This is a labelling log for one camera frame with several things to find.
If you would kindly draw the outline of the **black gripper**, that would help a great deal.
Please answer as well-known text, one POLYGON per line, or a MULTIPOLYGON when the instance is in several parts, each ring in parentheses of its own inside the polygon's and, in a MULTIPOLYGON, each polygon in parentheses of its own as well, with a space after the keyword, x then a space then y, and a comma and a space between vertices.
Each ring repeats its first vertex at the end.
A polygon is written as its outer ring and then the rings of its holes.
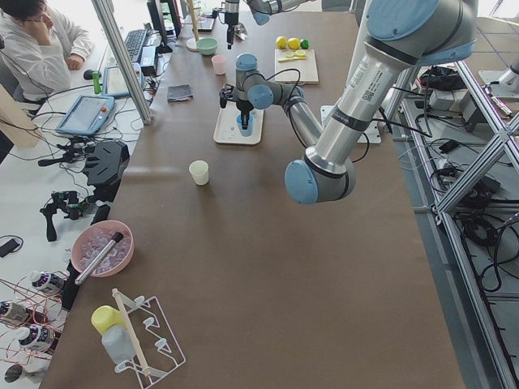
POLYGON ((239 114, 239 125, 243 126, 244 130, 248 129, 250 112, 254 109, 253 104, 249 100, 238 98, 236 100, 237 109, 240 111, 239 114))
POLYGON ((227 49, 234 44, 234 26, 238 24, 238 13, 226 12, 225 23, 228 25, 226 30, 227 49))

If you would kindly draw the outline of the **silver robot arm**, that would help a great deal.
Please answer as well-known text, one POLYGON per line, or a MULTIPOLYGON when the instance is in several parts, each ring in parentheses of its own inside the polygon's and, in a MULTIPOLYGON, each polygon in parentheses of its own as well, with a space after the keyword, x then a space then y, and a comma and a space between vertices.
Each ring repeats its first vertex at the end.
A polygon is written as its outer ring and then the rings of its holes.
MULTIPOLYGON (((245 1, 253 15, 253 19, 258 25, 266 24, 271 15, 291 11, 305 2, 306 0, 245 1)), ((224 1, 224 23, 227 25, 227 49, 232 49, 234 44, 234 31, 239 22, 239 7, 241 3, 242 1, 239 0, 224 1)))
POLYGON ((468 58, 475 43, 476 1, 373 1, 364 11, 365 54, 321 125, 300 88, 267 80, 251 53, 237 56, 232 97, 247 125, 252 109, 283 108, 306 150, 285 169, 285 188, 296 203, 343 199, 355 185, 350 153, 369 127, 398 75, 412 66, 468 58))

